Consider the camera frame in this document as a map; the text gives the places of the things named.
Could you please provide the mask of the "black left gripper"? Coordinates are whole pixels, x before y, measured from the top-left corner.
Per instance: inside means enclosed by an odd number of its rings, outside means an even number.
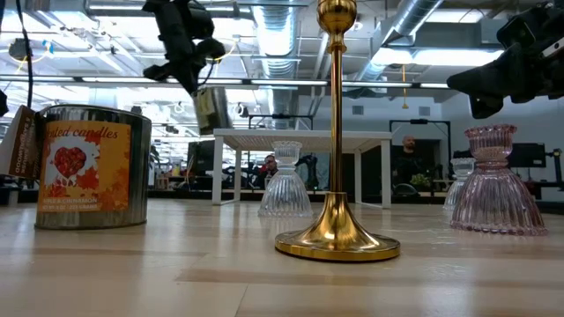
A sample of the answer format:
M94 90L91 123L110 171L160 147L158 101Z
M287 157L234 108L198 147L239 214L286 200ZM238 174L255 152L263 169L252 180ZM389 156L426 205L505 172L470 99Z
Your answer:
M165 58L172 62L152 65L143 70L145 78L164 82L174 78L191 94L197 90L199 59L194 40L211 38L214 24L211 14L196 1L147 0L143 11L154 15L159 29L159 40L166 50Z

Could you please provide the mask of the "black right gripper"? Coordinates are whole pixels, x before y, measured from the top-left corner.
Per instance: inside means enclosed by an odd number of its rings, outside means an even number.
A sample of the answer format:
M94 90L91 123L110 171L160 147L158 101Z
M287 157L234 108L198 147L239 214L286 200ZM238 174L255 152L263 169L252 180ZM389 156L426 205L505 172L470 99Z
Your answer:
M542 1L497 32L505 51L494 61L450 76L447 86L469 97L474 119L501 111L503 98L563 96L563 2Z

